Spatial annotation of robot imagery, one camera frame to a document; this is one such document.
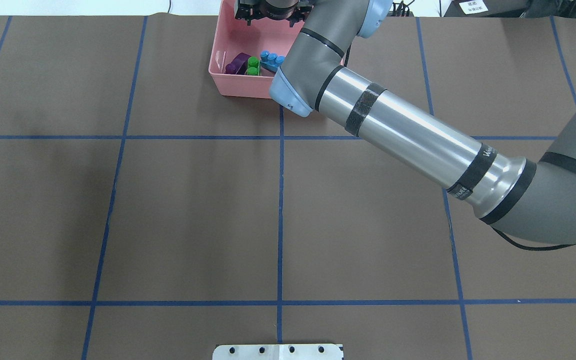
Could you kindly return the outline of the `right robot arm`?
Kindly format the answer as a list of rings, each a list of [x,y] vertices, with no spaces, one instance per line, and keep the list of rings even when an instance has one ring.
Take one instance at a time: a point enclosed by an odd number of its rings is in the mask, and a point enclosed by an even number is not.
[[[441,185],[500,234],[576,244],[576,114],[538,162],[506,157],[342,65],[389,0],[313,0],[269,88],[301,117],[318,111]]]

